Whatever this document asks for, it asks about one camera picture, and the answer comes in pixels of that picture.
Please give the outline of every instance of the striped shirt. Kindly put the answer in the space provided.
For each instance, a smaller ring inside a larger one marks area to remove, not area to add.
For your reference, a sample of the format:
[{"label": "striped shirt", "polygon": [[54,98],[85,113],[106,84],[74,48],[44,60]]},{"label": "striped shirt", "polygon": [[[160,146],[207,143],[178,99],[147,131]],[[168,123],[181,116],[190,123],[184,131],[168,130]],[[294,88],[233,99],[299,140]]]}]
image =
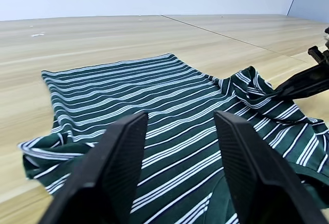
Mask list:
[{"label": "striped shirt", "polygon": [[222,167],[213,111],[247,119],[296,173],[329,184],[328,129],[306,117],[249,67],[227,79],[173,54],[43,71],[51,134],[19,144],[28,178],[50,194],[119,118],[147,111],[148,131],[131,223],[238,223]]}]

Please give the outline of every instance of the table surface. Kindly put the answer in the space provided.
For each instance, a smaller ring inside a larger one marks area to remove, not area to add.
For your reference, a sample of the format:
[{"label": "table surface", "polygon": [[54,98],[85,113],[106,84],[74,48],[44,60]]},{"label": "table surface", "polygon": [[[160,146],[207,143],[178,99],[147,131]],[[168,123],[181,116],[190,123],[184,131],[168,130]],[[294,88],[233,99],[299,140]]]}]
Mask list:
[{"label": "table surface", "polygon": [[[41,70],[59,71],[172,52],[225,78],[250,65],[277,86],[315,65],[327,24],[282,15],[102,16],[0,22],[0,223],[36,223],[51,201],[27,180],[16,145],[50,132],[53,112]],[[297,100],[329,120],[329,92]]]}]

